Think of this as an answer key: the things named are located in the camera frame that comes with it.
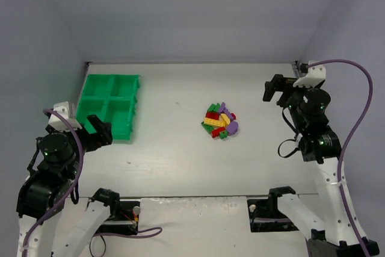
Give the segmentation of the red lego block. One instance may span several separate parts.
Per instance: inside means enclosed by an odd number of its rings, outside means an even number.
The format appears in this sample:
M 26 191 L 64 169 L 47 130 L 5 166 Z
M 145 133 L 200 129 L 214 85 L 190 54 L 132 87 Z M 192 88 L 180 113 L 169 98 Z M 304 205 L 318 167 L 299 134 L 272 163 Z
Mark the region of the red lego block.
M 225 127 L 219 127 L 211 131 L 211 137 L 216 138 L 220 135 L 221 132 L 225 131 Z

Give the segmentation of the green curved lego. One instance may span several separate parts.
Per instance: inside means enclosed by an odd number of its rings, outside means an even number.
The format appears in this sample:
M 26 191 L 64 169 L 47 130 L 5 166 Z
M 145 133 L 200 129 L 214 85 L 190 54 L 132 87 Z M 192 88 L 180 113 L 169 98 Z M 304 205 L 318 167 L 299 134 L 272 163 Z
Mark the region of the green curved lego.
M 216 104 L 211 104 L 211 106 L 208 108 L 207 112 L 208 113 L 218 113 L 220 110 L 221 104 L 216 103 Z

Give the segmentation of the green lego brick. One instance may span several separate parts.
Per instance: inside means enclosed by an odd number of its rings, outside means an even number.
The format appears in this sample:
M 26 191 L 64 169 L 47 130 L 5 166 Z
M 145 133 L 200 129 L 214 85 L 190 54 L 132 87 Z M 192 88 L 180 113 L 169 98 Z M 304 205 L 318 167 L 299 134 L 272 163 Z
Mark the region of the green lego brick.
M 208 134 L 211 134 L 212 131 L 215 129 L 215 127 L 211 126 L 211 125 L 207 125 L 205 124 L 204 122 L 201 122 L 201 125 L 202 127 L 205 129 L 205 131 L 208 133 Z

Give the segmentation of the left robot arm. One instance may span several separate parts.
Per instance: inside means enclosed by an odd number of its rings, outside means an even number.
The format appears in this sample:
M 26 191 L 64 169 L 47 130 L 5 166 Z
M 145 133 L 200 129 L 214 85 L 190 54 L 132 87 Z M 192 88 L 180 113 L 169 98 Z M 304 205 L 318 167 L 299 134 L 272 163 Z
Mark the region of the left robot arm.
M 87 116 L 95 132 L 69 116 L 46 109 L 47 135 L 36 139 L 36 151 L 22 185 L 16 211 L 19 217 L 18 256 L 79 256 L 93 232 L 115 215 L 119 194 L 100 188 L 91 198 L 86 218 L 73 230 L 64 247 L 53 252 L 55 228 L 67 197 L 78 202 L 78 181 L 84 155 L 112 143 L 112 125 L 96 115 Z

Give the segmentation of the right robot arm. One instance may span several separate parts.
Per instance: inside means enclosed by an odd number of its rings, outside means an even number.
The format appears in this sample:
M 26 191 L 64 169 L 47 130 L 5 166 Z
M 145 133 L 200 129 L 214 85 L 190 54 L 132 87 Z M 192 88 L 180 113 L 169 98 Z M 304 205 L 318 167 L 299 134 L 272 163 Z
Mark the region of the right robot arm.
M 330 95 L 317 85 L 297 86 L 295 78 L 281 74 L 265 83 L 263 101 L 282 93 L 277 105 L 288 110 L 295 134 L 295 150 L 301 152 L 316 185 L 323 218 L 318 218 L 291 187 L 269 191 L 272 212 L 281 213 L 304 235 L 309 256 L 377 256 L 378 243 L 367 238 L 355 213 L 340 159 L 342 147 L 328 124 L 325 109 Z

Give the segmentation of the red lego brick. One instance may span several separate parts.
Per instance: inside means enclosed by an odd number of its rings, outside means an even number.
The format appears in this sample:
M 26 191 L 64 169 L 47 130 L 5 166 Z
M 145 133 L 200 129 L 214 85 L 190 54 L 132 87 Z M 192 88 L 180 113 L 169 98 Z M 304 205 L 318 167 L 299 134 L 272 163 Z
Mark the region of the red lego brick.
M 216 112 L 207 112 L 205 117 L 213 120 L 218 120 L 220 118 L 220 115 Z

